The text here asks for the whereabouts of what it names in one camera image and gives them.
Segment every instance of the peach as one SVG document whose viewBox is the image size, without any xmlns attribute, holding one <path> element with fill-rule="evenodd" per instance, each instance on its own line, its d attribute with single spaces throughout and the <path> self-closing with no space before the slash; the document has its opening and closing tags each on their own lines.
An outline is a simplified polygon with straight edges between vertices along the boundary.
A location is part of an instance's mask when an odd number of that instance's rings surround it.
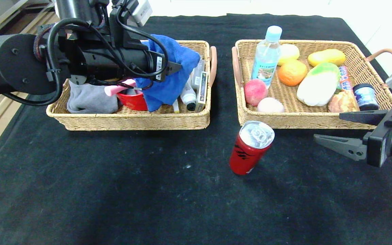
<svg viewBox="0 0 392 245">
<path fill-rule="evenodd" d="M 260 79 L 252 79 L 244 85 L 244 99 L 256 107 L 267 96 L 266 84 Z"/>
</svg>

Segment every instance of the gray cloth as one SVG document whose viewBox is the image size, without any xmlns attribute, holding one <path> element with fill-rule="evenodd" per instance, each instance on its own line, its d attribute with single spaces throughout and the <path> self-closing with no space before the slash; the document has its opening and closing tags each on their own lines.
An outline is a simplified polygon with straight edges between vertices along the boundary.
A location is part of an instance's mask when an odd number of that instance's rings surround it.
<svg viewBox="0 0 392 245">
<path fill-rule="evenodd" d="M 70 97 L 67 101 L 67 110 L 70 113 L 113 113 L 118 109 L 117 97 L 107 96 L 105 86 L 90 84 L 76 85 L 70 82 Z"/>
</svg>

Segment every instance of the white egg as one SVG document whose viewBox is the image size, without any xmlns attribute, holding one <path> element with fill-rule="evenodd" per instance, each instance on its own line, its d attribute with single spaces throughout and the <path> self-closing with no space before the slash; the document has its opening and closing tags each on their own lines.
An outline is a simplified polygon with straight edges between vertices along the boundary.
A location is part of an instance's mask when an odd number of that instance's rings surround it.
<svg viewBox="0 0 392 245">
<path fill-rule="evenodd" d="M 281 102 L 272 97 L 262 99 L 257 106 L 257 112 L 283 113 L 284 108 Z"/>
</svg>

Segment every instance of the water bottle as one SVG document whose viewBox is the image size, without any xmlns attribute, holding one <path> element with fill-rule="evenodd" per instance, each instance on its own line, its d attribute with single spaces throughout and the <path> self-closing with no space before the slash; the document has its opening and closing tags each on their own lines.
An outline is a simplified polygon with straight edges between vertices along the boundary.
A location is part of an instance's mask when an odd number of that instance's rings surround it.
<svg viewBox="0 0 392 245">
<path fill-rule="evenodd" d="M 261 79 L 269 88 L 276 65 L 280 58 L 279 39 L 282 28 L 279 26 L 269 26 L 266 38 L 258 43 L 255 52 L 254 68 L 252 69 L 251 79 Z"/>
</svg>

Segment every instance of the wicker basket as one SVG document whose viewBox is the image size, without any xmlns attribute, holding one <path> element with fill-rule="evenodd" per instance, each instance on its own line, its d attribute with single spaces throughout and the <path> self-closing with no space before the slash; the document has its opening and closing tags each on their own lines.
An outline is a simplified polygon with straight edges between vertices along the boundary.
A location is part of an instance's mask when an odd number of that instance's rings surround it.
<svg viewBox="0 0 392 245">
<path fill-rule="evenodd" d="M 244 99 L 243 85 L 249 81 L 252 73 L 252 65 L 255 58 L 255 49 L 261 40 L 239 40 L 232 48 L 233 66 L 235 76 L 235 91 L 238 104 L 238 120 L 243 125 L 246 121 L 263 121 L 276 129 L 373 129 L 375 126 L 359 124 L 356 122 L 342 121 L 339 113 L 329 113 L 328 107 L 309 107 L 297 99 L 297 86 L 286 86 L 279 81 L 275 73 L 268 96 L 279 100 L 285 107 L 284 113 L 261 113 L 255 107 L 246 104 Z M 294 44 L 299 48 L 299 61 L 308 65 L 308 55 L 325 50 L 337 48 L 346 54 L 345 65 L 348 67 L 350 82 L 352 85 L 369 83 L 376 90 L 377 101 L 381 110 L 392 108 L 392 94 L 387 85 L 382 81 L 375 69 L 370 65 L 382 52 L 390 52 L 386 49 L 368 58 L 362 54 L 359 48 L 350 42 L 319 41 L 319 40 L 281 40 L 282 44 Z"/>
<path fill-rule="evenodd" d="M 210 124 L 211 87 L 217 70 L 217 52 L 215 47 L 200 40 L 180 40 L 182 46 L 198 52 L 205 62 L 205 71 L 210 73 L 207 90 L 207 103 L 200 113 L 190 112 L 179 101 L 181 113 L 173 113 L 171 105 L 163 104 L 155 112 L 142 112 L 121 107 L 113 114 L 71 114 L 66 109 L 70 95 L 70 86 L 65 82 L 63 94 L 58 101 L 50 104 L 46 114 L 56 118 L 67 130 L 200 130 Z"/>
</svg>

